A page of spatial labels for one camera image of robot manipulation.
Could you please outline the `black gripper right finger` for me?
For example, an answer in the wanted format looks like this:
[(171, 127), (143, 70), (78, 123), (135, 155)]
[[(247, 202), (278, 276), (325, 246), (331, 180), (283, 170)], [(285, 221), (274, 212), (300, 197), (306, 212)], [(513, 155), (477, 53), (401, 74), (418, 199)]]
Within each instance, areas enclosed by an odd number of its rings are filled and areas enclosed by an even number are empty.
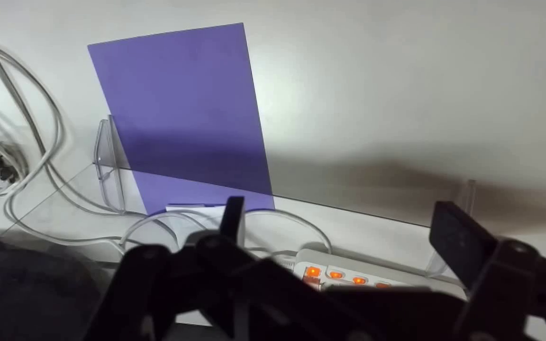
[(497, 238), (452, 200), (435, 204), (429, 242), (467, 290), (497, 248)]

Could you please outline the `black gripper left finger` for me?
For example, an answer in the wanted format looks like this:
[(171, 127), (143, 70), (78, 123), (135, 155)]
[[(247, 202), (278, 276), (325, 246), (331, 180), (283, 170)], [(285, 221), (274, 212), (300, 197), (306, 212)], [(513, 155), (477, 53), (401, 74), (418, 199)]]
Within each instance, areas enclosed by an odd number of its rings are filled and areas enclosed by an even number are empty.
[(234, 240), (236, 244), (243, 242), (243, 216), (245, 216), (245, 199), (230, 197), (221, 219), (221, 235)]

